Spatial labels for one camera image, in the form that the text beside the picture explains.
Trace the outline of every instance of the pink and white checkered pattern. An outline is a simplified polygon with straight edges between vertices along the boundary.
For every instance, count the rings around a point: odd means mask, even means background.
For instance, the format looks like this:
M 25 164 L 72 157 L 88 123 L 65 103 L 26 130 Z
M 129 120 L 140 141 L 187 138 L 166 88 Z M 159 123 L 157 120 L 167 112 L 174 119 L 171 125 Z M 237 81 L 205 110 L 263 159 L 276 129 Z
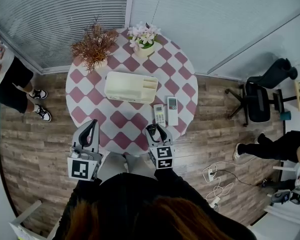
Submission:
M 112 57 L 106 67 L 88 74 L 81 58 L 74 59 L 66 80 L 66 104 L 77 127 L 98 120 L 101 147 L 120 154 L 141 155 L 148 151 L 144 129 L 154 122 L 153 105 L 163 104 L 167 117 L 167 97 L 177 97 L 179 124 L 167 126 L 176 140 L 194 118 L 198 83 L 191 62 L 173 41 L 159 36 L 155 52 L 148 58 L 139 58 L 129 46 L 128 30 L 123 28 L 117 32 L 117 45 L 111 49 Z M 107 99 L 104 88 L 110 71 L 158 78 L 154 102 L 140 104 Z

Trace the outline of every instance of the remote control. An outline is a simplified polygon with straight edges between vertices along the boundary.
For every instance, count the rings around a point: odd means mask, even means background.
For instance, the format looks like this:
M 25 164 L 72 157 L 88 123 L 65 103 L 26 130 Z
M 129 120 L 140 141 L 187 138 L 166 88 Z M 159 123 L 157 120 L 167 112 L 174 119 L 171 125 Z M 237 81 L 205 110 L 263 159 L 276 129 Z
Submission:
M 162 104 L 154 105 L 153 110 L 154 110 L 155 123 L 160 124 L 163 127 L 166 127 L 164 105 Z
M 178 100 L 176 97 L 167 98 L 167 111 L 168 111 L 168 126 L 177 126 L 178 119 Z

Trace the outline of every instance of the teal object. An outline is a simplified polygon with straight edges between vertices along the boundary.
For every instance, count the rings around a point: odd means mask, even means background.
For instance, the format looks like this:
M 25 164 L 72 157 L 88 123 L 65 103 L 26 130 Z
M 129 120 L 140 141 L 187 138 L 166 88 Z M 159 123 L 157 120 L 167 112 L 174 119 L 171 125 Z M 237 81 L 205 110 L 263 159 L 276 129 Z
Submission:
M 291 112 L 290 111 L 282 112 L 280 114 L 280 120 L 281 121 L 291 120 Z

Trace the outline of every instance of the small table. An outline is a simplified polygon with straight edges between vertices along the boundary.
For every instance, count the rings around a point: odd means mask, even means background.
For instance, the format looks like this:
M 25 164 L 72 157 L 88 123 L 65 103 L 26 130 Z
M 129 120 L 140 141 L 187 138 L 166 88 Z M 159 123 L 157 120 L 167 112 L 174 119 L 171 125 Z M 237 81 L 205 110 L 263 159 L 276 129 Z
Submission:
M 166 128 L 176 140 L 186 132 L 198 103 L 198 83 L 194 68 L 180 47 L 162 35 L 155 52 L 140 58 L 128 40 L 128 29 L 117 29 L 117 44 L 105 67 L 88 74 L 84 62 L 76 57 L 66 79 L 66 104 L 74 124 L 79 127 L 97 119 L 100 146 L 119 154 L 142 155 L 148 151 L 145 127 L 155 122 L 153 105 L 163 104 L 165 119 L 167 97 L 178 99 L 178 125 Z M 118 71 L 156 77 L 159 80 L 152 104 L 107 99 L 104 88 L 108 72 Z

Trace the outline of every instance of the white flower pot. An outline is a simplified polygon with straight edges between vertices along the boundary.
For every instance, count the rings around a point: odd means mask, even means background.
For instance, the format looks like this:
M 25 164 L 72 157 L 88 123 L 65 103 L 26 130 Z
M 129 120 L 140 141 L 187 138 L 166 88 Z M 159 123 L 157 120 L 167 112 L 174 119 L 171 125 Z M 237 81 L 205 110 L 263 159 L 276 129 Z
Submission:
M 142 49 L 139 46 L 136 46 L 133 48 L 134 53 L 140 57 L 140 58 L 145 58 L 147 56 L 149 56 L 150 54 L 153 54 L 155 52 L 155 44 L 153 44 L 152 46 L 150 46 L 147 49 Z
M 96 62 L 94 64 L 94 70 L 97 70 L 99 68 L 105 67 L 106 65 L 108 65 L 108 60 L 106 60 L 106 59 L 103 60 L 103 61 L 101 61 L 101 63 Z

